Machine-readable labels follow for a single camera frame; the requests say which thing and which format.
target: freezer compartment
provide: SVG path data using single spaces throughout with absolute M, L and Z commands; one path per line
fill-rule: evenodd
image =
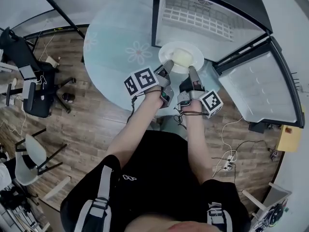
M 265 32 L 209 0 L 160 0 L 155 45 L 189 42 L 218 62 Z
M 297 121 L 288 86 L 271 52 L 223 72 L 219 80 L 246 121 Z

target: black office chair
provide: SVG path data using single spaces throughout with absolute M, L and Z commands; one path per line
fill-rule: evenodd
M 24 110 L 26 113 L 42 118 L 48 117 L 54 99 L 61 104 L 67 113 L 71 112 L 71 109 L 64 104 L 56 92 L 70 81 L 76 83 L 75 78 L 70 77 L 62 83 L 55 85 L 55 73 L 59 72 L 59 70 L 54 68 L 50 63 L 36 60 L 26 40 L 16 36 L 10 28 L 5 29 L 0 36 L 0 49 L 3 49 L 3 53 L 11 59 L 18 68 L 30 65 L 37 80 L 40 80 L 40 76 L 44 75 L 47 82 L 47 84 L 41 85 L 40 90 L 36 90 L 36 84 L 31 83 L 28 98 L 24 99 Z M 7 106 L 9 105 L 11 95 L 23 92 L 22 88 L 13 90 L 11 90 L 11 88 L 12 85 L 9 84 L 7 92 L 4 93 L 4 95 L 6 95 Z

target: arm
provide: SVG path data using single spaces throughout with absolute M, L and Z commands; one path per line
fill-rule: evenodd
M 161 90 L 161 87 L 155 86 L 151 90 L 156 89 Z M 147 127 L 162 104 L 159 91 L 146 94 L 144 101 L 133 114 L 132 118 L 113 139 L 107 149 L 106 155 L 115 155 L 120 161 L 121 168 L 125 166 L 133 155 Z
M 202 111 L 202 103 L 192 100 L 183 111 Z M 192 172 L 200 184 L 212 177 L 212 161 L 207 148 L 202 116 L 186 116 L 188 131 L 188 159 Z

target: hand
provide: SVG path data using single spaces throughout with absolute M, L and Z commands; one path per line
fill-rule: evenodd
M 159 104 L 163 104 L 163 101 L 160 99 L 161 96 L 161 89 L 162 87 L 159 85 L 156 85 L 154 87 L 151 87 L 147 90 L 145 90 L 145 101 L 152 101 L 152 102 L 158 102 Z
M 199 100 L 192 99 L 190 105 L 182 107 L 182 111 L 183 112 L 193 111 L 193 112 L 201 113 L 202 103 Z

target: flower pattern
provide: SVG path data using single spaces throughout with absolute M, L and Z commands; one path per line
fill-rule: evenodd
M 96 37 L 97 33 L 87 34 L 87 38 L 84 41 L 84 49 L 86 52 L 91 51 L 91 46 L 96 45 L 98 43 Z
M 149 47 L 150 45 L 148 43 L 140 46 L 138 41 L 133 42 L 133 48 L 130 47 L 126 49 L 126 53 L 130 54 L 127 61 L 131 63 L 137 60 L 139 65 L 143 65 L 145 63 L 145 58 L 151 58 L 153 56 L 151 52 L 146 51 Z

